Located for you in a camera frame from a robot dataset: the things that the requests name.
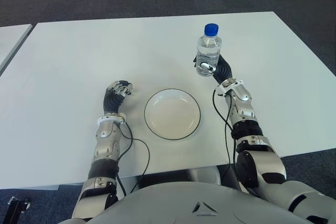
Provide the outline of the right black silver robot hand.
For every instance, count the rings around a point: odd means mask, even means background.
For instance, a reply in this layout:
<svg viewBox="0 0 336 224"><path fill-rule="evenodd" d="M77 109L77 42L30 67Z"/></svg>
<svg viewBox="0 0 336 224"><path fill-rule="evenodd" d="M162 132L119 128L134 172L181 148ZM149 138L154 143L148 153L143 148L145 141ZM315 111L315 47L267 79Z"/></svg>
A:
<svg viewBox="0 0 336 224"><path fill-rule="evenodd" d="M218 84L232 77L230 65L219 55L197 55L194 60L196 73L202 77L213 77Z"/></svg>

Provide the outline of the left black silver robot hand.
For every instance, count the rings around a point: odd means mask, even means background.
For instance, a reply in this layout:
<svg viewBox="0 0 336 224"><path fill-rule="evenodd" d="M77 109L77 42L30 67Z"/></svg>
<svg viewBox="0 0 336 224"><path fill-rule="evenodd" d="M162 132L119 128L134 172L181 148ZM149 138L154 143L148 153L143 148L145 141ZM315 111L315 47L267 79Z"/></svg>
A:
<svg viewBox="0 0 336 224"><path fill-rule="evenodd" d="M103 100L104 114L119 113L119 107L125 97L131 95L133 85L125 80L115 81L106 88Z"/></svg>

